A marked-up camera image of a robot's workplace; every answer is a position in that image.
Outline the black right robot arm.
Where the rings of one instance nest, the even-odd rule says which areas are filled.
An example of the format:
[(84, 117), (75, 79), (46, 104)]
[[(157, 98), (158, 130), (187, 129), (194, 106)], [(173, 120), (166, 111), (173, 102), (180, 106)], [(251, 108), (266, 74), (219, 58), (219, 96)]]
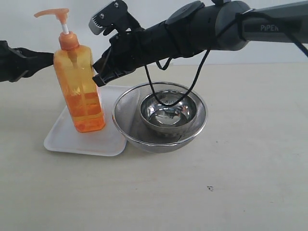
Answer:
[(215, 0), (211, 6), (196, 0), (143, 28), (127, 4), (115, 0), (91, 17), (89, 28), (95, 35), (116, 30), (110, 47), (93, 64), (93, 81), (101, 87), (145, 65), (190, 58), (205, 50), (238, 51), (251, 41), (302, 47), (308, 41), (308, 3), (253, 9), (240, 0)]

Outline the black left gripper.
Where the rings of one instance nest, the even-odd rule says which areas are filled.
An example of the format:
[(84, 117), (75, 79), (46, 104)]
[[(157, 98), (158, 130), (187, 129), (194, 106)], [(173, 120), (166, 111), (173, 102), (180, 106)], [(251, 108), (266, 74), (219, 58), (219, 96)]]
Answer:
[(0, 81), (17, 82), (53, 65), (53, 53), (11, 48), (6, 40), (0, 41)]

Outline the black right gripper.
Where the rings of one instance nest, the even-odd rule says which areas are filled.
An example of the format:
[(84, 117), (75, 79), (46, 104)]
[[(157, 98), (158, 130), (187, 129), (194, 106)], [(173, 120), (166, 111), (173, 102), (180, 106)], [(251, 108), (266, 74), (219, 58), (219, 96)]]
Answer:
[(89, 21), (94, 35), (103, 33), (110, 37), (110, 47), (93, 64), (97, 74), (92, 78), (98, 87), (133, 73), (144, 65), (140, 34), (144, 31), (140, 23), (128, 12), (127, 4), (115, 0), (97, 11)]

